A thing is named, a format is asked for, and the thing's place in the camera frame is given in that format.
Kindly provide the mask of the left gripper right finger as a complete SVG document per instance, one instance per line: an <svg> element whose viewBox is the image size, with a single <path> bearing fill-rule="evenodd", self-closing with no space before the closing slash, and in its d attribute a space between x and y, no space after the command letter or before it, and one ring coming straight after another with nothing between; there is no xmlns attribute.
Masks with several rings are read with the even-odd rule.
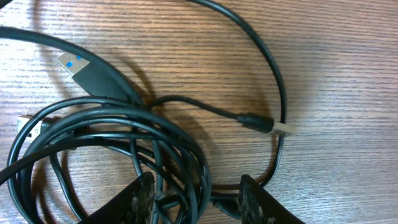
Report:
<svg viewBox="0 0 398 224"><path fill-rule="evenodd" d="M304 224L251 176L241 176L238 193L242 224Z"/></svg>

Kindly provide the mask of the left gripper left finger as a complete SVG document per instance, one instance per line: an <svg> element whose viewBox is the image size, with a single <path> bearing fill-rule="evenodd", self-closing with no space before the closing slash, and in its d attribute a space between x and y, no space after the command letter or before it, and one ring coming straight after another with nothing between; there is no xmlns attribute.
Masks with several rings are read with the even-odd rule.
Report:
<svg viewBox="0 0 398 224"><path fill-rule="evenodd" d="M150 223L154 206L154 184L153 174L143 173L79 224Z"/></svg>

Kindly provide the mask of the black USB-A cable blue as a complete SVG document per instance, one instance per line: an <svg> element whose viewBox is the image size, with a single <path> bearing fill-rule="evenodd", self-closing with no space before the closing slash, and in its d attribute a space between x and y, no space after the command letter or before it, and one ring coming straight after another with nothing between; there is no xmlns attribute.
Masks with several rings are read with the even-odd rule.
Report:
<svg viewBox="0 0 398 224"><path fill-rule="evenodd" d="M20 214L29 223L40 223L31 195L34 164L50 159L52 168L73 213L80 221L88 218L63 173L57 154L83 146L102 146L132 159L137 178L145 172L154 176L154 206L150 223L170 222L169 209L178 208L177 223L196 223L209 203L225 214L241 220L238 205L239 186L230 194L215 192L208 163L199 145L172 122L152 112L155 106L179 101L197 106L245 128L262 133L279 133L277 152L283 148L287 96L278 65L257 32L238 14L214 1L202 5L235 22L257 45L267 60L280 94L280 121L249 113L230 113L184 96L163 96L145 104L123 74L110 63L67 41L38 32L1 28L1 37L42 44L63 50L58 62L87 92L86 97L54 103L33 116L22 118L10 148L1 182Z"/></svg>

